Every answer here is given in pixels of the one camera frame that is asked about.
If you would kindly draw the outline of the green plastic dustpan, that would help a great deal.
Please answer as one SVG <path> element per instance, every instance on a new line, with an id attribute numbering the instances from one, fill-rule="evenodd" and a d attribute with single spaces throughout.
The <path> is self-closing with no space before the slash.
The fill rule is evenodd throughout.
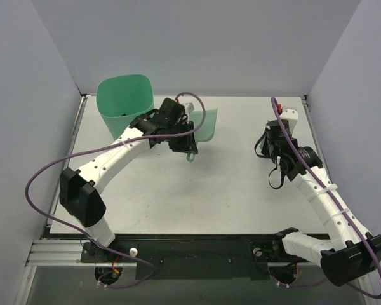
<path id="1" fill-rule="evenodd" d="M 209 142 L 215 134 L 215 125 L 217 121 L 218 109 L 208 109 L 205 113 L 205 119 L 201 127 L 194 132 L 196 144 L 201 142 Z M 193 111 L 188 116 L 188 122 L 192 121 L 194 123 L 194 129 L 197 127 L 203 118 L 202 111 Z"/>

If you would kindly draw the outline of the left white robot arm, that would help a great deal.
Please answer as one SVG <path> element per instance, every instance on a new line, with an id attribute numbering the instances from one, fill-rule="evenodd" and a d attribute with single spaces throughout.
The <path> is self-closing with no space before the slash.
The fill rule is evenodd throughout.
<path id="1" fill-rule="evenodd" d="M 115 234 L 109 227 L 101 193 L 107 184 L 137 156 L 167 142 L 174 153 L 198 153 L 194 123 L 189 116 L 192 103 L 180 104 L 166 98 L 159 109 L 137 116 L 114 141 L 113 148 L 77 170 L 66 168 L 60 176 L 60 204 L 75 217 L 98 244 L 96 255 L 105 262 L 118 253 Z"/>

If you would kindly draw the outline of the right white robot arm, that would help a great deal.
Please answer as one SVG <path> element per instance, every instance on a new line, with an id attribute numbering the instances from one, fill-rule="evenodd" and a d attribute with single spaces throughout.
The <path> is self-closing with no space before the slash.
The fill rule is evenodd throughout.
<path id="1" fill-rule="evenodd" d="M 330 182 L 320 157 L 309 146 L 300 147 L 287 120 L 269 121 L 255 146 L 259 158 L 271 160 L 281 179 L 288 179 L 306 197 L 329 236 L 319 240 L 298 229 L 279 232 L 271 243 L 272 255 L 285 260 L 294 255 L 318 265 L 336 286 L 345 285 L 377 269 L 381 236 L 372 235 L 352 214 Z"/>

